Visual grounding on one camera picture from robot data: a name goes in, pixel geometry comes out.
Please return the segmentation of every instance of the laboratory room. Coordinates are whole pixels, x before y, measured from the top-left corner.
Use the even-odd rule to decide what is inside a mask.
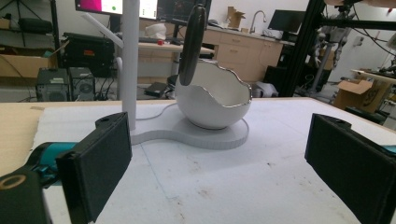
[[[396,223],[396,1],[0,2],[0,223]]]

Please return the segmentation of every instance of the white pole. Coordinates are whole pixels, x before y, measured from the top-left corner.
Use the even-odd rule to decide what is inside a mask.
[[[129,129],[136,120],[137,57],[139,43],[139,0],[122,2],[122,73],[119,77],[122,111],[128,112]]]
[[[88,13],[84,13],[81,17],[90,22],[96,28],[98,28],[105,36],[110,38],[120,48],[123,48],[122,40],[118,36],[114,35],[110,30],[108,30],[102,23],[97,21],[93,16]]]

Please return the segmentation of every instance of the computer monitor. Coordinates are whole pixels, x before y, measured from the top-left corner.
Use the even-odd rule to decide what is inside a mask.
[[[277,9],[268,25],[268,29],[287,33],[297,33],[303,22],[304,15],[304,11]]]
[[[187,25],[192,8],[198,4],[205,7],[207,21],[211,0],[158,0],[157,19],[173,24]]]
[[[76,10],[107,15],[122,15],[122,0],[75,0]],[[140,1],[139,17],[157,20],[158,0]]]

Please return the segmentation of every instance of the white tabletop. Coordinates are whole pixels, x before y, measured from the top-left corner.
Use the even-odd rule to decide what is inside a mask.
[[[91,115],[79,118],[79,130],[86,121],[120,111],[119,105],[86,108]],[[75,121],[53,136],[40,134],[46,119],[62,110],[44,111],[35,145],[84,137],[70,132]],[[153,109],[137,110],[139,116]],[[97,223],[359,223],[304,159],[312,113],[344,119],[378,144],[396,145],[395,132],[309,98],[253,101],[241,147],[209,150],[163,139],[133,146],[129,168]],[[69,223],[61,187],[45,193],[54,223]]]

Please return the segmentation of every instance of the faucet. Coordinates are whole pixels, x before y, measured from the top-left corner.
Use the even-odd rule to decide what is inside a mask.
[[[253,25],[254,25],[254,21],[256,20],[256,16],[257,14],[259,14],[259,12],[262,12],[262,15],[264,15],[263,22],[267,22],[267,18],[265,18],[265,13],[262,10],[258,10],[256,13],[254,13],[253,21],[251,22],[250,31],[249,31],[250,34],[256,31],[256,27],[253,27]]]

